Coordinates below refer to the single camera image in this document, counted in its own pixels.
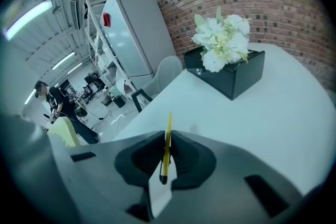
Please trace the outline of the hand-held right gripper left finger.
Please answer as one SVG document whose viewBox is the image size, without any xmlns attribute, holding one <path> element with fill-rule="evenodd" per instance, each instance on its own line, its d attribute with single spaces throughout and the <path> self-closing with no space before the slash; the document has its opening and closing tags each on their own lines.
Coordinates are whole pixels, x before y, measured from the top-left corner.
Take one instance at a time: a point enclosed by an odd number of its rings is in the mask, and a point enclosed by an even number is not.
<svg viewBox="0 0 336 224">
<path fill-rule="evenodd" d="M 66 147 L 49 136 L 49 197 L 58 223 L 165 223 L 166 211 L 153 217 L 149 176 L 132 164 L 137 149 L 159 139 L 150 132 L 103 144 Z"/>
</svg>

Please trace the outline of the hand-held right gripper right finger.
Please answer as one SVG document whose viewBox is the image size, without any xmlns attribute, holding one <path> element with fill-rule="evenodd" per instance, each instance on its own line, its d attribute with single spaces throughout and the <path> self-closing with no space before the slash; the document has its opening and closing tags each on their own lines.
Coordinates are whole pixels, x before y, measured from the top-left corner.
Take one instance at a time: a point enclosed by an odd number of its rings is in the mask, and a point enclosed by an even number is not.
<svg viewBox="0 0 336 224">
<path fill-rule="evenodd" d="M 177 178 L 158 223 L 288 223 L 305 200 L 282 174 L 240 147 L 172 133 Z"/>
</svg>

